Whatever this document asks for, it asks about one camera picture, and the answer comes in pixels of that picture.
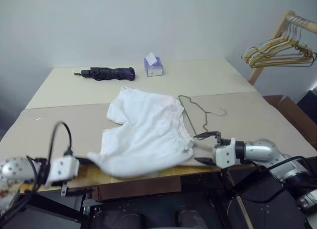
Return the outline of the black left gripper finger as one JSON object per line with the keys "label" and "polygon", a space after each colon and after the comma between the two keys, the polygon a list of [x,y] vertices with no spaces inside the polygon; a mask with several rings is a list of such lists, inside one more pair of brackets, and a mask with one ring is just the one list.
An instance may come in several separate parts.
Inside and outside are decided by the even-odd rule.
{"label": "black left gripper finger", "polygon": [[74,197],[80,195],[86,195],[87,193],[94,192],[94,188],[69,188],[67,185],[64,185],[60,190],[61,197]]}
{"label": "black left gripper finger", "polygon": [[95,163],[87,158],[75,157],[81,165],[95,165]]}

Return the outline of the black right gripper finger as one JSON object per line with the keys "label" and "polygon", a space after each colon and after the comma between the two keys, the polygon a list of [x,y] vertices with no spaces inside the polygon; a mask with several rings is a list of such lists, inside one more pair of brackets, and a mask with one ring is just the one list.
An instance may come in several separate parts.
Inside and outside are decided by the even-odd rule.
{"label": "black right gripper finger", "polygon": [[207,166],[216,166],[216,163],[213,161],[212,158],[206,158],[206,157],[196,157],[195,160],[201,164],[207,165]]}
{"label": "black right gripper finger", "polygon": [[203,139],[209,138],[211,136],[214,136],[217,139],[218,138],[218,131],[203,132],[203,133],[195,135],[194,138],[197,138],[199,140],[203,140]]}

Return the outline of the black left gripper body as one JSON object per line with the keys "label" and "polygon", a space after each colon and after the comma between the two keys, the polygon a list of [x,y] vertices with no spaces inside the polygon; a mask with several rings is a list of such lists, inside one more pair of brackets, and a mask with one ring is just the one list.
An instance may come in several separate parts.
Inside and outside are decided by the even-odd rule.
{"label": "black left gripper body", "polygon": [[51,187],[62,188],[64,185],[67,185],[72,180],[75,180],[78,176],[73,176],[69,178],[64,177],[53,177],[51,178]]}

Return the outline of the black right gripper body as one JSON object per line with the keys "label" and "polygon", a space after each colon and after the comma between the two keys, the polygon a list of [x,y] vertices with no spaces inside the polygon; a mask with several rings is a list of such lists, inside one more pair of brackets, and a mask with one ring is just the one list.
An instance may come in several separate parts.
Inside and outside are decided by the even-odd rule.
{"label": "black right gripper body", "polygon": [[215,139],[216,139],[216,142],[217,142],[217,144],[216,144],[217,146],[228,146],[228,145],[230,145],[231,140],[230,139],[223,139],[221,137],[221,133],[219,131],[216,131],[214,133],[214,135],[215,135]]}

